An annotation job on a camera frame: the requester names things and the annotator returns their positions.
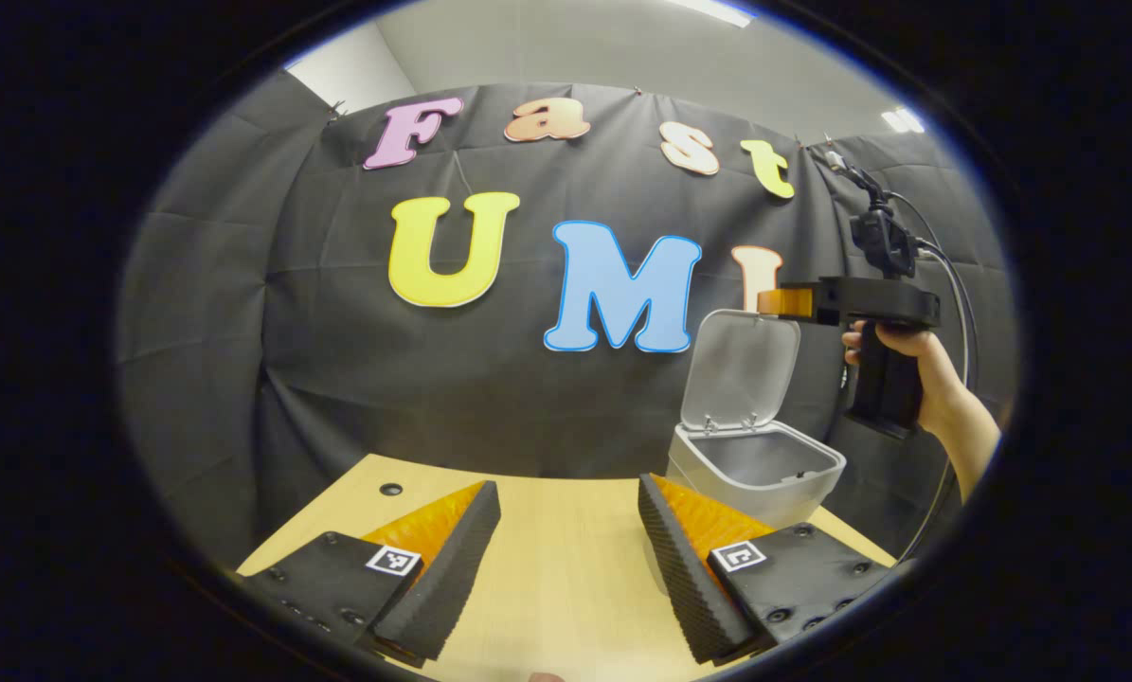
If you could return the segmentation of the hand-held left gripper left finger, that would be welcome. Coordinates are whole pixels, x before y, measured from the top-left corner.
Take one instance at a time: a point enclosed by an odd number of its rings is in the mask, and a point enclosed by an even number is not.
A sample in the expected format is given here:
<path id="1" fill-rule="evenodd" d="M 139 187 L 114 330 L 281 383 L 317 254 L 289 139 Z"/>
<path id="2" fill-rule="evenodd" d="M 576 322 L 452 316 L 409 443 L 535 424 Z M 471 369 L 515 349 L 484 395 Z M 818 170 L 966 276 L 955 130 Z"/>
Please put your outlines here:
<path id="1" fill-rule="evenodd" d="M 500 518 L 496 483 L 479 480 L 359 538 L 323 531 L 243 587 L 310 634 L 421 668 L 456 629 Z"/>

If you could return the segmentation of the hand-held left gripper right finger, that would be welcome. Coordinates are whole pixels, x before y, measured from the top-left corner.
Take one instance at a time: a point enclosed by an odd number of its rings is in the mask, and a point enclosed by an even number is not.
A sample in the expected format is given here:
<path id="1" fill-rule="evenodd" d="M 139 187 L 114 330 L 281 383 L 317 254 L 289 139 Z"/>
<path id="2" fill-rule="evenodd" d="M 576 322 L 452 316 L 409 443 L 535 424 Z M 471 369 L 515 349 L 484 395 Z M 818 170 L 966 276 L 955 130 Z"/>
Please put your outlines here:
<path id="1" fill-rule="evenodd" d="M 807 634 L 890 574 L 817 526 L 774 529 L 657 474 L 638 477 L 638 517 L 696 663 Z"/>

